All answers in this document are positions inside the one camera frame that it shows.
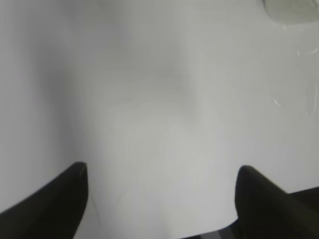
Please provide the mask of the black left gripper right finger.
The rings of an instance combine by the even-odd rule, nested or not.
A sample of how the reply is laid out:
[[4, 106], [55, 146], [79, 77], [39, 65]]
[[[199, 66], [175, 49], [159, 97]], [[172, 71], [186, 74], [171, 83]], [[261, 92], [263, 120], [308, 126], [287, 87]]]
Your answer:
[[242, 166], [235, 187], [239, 238], [317, 239], [319, 189], [287, 193], [251, 166]]

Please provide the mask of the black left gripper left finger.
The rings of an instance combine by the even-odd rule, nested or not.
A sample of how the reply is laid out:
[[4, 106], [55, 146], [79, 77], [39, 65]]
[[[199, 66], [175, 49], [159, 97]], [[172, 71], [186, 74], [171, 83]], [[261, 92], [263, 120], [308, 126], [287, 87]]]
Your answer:
[[2, 239], [72, 239], [88, 201], [88, 173], [76, 162], [0, 215]]

